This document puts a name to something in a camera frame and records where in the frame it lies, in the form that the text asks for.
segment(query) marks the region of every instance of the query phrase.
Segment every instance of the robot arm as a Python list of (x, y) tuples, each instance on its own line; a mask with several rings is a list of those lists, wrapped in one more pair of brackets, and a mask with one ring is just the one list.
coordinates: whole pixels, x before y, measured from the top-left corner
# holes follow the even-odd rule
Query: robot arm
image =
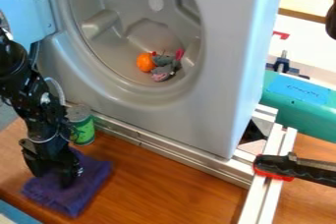
[(40, 177), (56, 169), (62, 186), (69, 187), (83, 169), (69, 149), (71, 127), (66, 108), (50, 93), (41, 74), (32, 69), (24, 48), (9, 40), (1, 28), (0, 98), (26, 122), (28, 138), (20, 145), (32, 174)]

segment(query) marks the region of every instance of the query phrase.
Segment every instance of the clamp handle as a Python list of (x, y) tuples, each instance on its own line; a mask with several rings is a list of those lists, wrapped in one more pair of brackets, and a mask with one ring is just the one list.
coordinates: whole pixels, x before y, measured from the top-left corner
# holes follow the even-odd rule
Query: clamp handle
[(294, 178), (336, 188), (336, 163), (287, 156), (260, 155), (253, 164), (257, 175), (292, 181)]

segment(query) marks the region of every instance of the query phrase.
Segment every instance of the teal object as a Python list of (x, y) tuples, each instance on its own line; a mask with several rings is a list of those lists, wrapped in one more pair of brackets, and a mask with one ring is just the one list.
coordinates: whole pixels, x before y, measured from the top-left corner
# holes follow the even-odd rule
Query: teal object
[(266, 71), (260, 101), (279, 110), (276, 122), (302, 134), (336, 142), (336, 92)]
[(33, 219), (29, 215), (19, 211), (14, 206), (6, 203), (3, 200), (0, 200), (0, 223), (12, 223), (4, 221), (7, 218), (13, 223), (20, 223), (20, 224), (42, 224), (41, 222)]

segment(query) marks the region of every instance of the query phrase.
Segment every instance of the teal box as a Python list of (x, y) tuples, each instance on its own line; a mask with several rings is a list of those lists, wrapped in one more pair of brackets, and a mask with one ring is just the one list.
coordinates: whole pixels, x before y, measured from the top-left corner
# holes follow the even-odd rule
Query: teal box
[(336, 142), (336, 92), (266, 71), (261, 104), (279, 110), (276, 122), (302, 134)]

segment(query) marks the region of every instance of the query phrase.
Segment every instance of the metal bracket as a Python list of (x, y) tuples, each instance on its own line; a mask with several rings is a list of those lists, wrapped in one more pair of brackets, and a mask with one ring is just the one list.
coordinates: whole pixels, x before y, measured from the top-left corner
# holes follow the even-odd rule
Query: metal bracket
[(0, 11), (27, 52), (32, 43), (56, 31), (49, 0), (0, 0)]

